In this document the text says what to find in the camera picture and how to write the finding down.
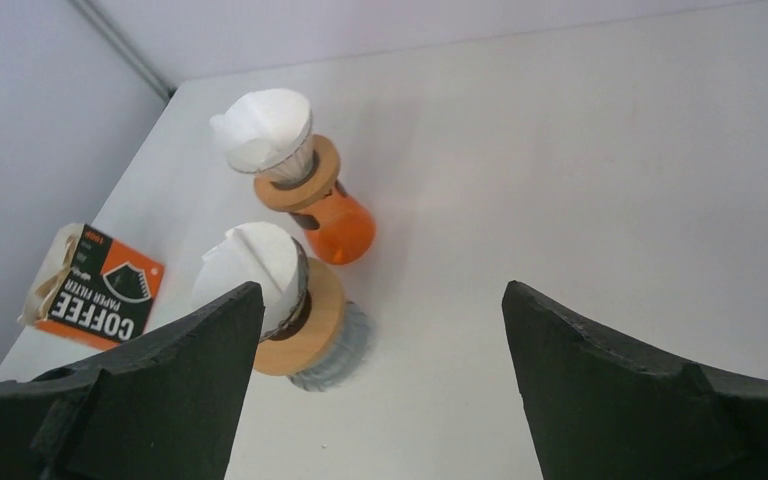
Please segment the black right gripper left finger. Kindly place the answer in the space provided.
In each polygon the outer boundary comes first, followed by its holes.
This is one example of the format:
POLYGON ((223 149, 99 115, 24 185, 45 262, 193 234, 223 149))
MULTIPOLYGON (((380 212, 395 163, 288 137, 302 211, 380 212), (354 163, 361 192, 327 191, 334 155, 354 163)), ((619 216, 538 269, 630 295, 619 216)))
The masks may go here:
POLYGON ((0 479, 221 479, 259 342, 247 282, 136 339, 0 382, 0 479))

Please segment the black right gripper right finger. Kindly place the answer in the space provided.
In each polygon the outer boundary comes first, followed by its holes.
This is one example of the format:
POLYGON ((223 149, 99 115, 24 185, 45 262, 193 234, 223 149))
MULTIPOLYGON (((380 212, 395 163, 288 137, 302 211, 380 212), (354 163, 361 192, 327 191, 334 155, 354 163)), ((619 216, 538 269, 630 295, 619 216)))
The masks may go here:
POLYGON ((768 380, 704 365, 519 281, 502 312, 546 479, 768 479, 768 380))

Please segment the orange glass carafe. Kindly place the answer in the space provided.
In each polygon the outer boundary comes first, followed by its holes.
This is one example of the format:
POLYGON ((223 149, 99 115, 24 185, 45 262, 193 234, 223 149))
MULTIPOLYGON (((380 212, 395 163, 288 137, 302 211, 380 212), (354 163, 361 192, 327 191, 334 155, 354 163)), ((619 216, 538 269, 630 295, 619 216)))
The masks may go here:
POLYGON ((322 198, 290 216, 302 228, 314 254, 330 265, 358 260, 376 236, 373 216, 339 180, 322 198))

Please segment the clear ribbed glass dripper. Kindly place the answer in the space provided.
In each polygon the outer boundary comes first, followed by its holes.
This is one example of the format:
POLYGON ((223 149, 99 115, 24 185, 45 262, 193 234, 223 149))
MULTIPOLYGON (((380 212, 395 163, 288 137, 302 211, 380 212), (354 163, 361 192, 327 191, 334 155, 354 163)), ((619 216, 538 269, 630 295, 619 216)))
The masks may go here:
POLYGON ((313 134, 307 131, 283 149, 265 139, 251 140, 231 150, 227 162, 237 172, 295 185, 314 171, 313 157, 313 134))

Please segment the white paper coffee filter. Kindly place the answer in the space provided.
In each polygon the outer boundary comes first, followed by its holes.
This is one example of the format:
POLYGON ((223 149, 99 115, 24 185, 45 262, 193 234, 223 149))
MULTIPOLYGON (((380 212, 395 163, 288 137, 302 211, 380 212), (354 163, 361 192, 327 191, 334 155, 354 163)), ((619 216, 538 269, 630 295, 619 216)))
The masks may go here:
POLYGON ((209 121, 216 148, 226 161, 231 150, 255 139, 286 148, 307 131, 313 134, 312 124, 309 99, 285 88, 249 92, 209 121))

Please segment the grey ribbed glass dripper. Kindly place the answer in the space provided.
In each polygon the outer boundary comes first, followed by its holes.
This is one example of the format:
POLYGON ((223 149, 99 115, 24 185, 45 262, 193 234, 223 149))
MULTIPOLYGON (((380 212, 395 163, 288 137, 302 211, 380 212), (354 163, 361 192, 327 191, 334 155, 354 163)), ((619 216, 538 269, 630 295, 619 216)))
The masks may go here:
POLYGON ((264 293, 264 317, 260 340, 279 336, 296 320, 307 294, 309 260, 304 247, 294 238, 290 245, 264 254, 261 259, 268 279, 264 293))

